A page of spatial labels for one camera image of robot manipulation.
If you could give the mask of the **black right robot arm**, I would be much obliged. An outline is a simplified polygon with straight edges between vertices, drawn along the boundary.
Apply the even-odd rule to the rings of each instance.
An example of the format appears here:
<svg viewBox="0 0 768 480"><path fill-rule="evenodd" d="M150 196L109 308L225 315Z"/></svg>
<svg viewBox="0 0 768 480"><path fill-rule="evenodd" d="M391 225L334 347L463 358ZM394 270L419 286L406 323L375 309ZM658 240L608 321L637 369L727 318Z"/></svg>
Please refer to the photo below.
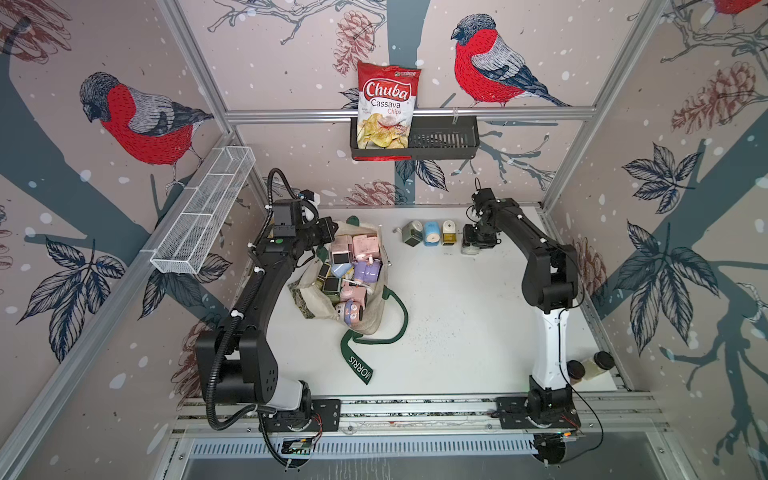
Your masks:
<svg viewBox="0 0 768 480"><path fill-rule="evenodd" d="M527 264L521 291L537 309L538 350L526 402L527 416L538 427L559 421L578 428L573 388L566 376L565 337L569 311L579 295L576 251L545 234L511 198L501 199L490 188L478 187L463 227L463 247L492 249L506 235Z"/></svg>

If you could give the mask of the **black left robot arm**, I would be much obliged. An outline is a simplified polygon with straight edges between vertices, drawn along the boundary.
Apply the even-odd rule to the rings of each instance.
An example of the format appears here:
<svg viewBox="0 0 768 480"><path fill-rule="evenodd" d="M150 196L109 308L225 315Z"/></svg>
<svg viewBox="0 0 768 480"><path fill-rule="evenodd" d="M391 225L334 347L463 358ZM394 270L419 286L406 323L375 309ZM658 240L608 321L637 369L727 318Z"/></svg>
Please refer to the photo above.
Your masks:
<svg viewBox="0 0 768 480"><path fill-rule="evenodd" d="M310 387L280 374L268 328L301 258L334 240L338 225L319 214L314 193L295 193L282 170L269 172L267 189L267 217L248 244L252 269L246 284L228 320L200 334L195 345L206 418L215 431L252 413L285 414L299 427L313 419Z"/></svg>

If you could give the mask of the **pale green sharpener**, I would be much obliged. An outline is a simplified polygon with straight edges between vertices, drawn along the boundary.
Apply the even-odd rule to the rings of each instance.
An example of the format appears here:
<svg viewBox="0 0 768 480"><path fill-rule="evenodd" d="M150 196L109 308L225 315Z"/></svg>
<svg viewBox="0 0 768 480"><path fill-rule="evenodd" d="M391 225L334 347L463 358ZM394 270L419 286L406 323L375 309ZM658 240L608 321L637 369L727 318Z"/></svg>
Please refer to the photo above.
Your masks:
<svg viewBox="0 0 768 480"><path fill-rule="evenodd" d="M474 255L478 255L480 253L480 251L481 251L481 249L479 247L477 247L477 246L474 246L474 245L463 245L461 247L461 253L463 255L474 256Z"/></svg>

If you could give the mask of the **yellow sharpener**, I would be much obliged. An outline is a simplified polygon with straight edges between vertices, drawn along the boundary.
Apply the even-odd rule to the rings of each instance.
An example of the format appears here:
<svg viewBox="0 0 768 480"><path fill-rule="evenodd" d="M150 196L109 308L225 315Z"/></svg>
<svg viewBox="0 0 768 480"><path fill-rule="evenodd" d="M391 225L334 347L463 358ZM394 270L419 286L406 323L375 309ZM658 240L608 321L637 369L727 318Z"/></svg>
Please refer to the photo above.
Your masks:
<svg viewBox="0 0 768 480"><path fill-rule="evenodd" d="M443 246L453 246L457 241L457 226L453 220L445 220L442 223L442 240Z"/></svg>

